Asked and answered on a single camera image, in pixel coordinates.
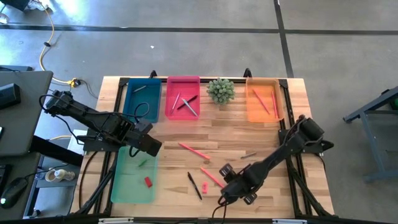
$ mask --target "orange bin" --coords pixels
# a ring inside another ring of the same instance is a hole
[[[246,80],[246,108],[250,122],[273,123],[284,118],[278,79],[248,78]]]

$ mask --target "blue bin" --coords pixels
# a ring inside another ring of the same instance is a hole
[[[145,88],[134,92],[134,90],[146,86]],[[147,102],[150,106],[149,113],[144,116],[151,123],[156,123],[159,118],[160,96],[162,94],[162,82],[156,78],[131,78],[129,80],[126,100],[124,102],[123,113],[134,114],[137,105]],[[141,105],[136,115],[140,116],[147,111],[146,105]]]

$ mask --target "green succulent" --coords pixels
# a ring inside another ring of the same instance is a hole
[[[218,78],[209,82],[207,93],[216,104],[227,104],[235,97],[234,83],[228,79]]]

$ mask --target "small red block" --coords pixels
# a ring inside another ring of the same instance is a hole
[[[204,182],[203,185],[201,186],[201,192],[203,194],[207,194],[207,182]]]
[[[145,177],[145,183],[147,184],[148,188],[152,186],[152,182],[150,181],[149,177]]]

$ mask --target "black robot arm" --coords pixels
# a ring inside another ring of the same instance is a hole
[[[145,119],[140,119],[137,124],[131,122],[125,115],[117,112],[99,112],[73,99],[69,91],[55,90],[51,99],[43,108],[52,116],[70,116],[96,132],[94,136],[78,136],[78,139],[87,141],[101,141],[105,147],[130,145],[151,156],[156,156],[162,143],[148,135],[152,124]]]
[[[300,153],[306,146],[320,144],[323,141],[323,133],[324,131],[313,119],[301,115],[288,131],[280,147],[263,161],[249,164],[238,173],[235,173],[231,165],[226,164],[220,169],[220,174],[228,184],[221,189],[219,203],[221,204],[223,198],[223,203],[227,204],[243,198],[248,205],[252,204],[257,198],[256,192],[263,185],[268,172],[291,155]]]

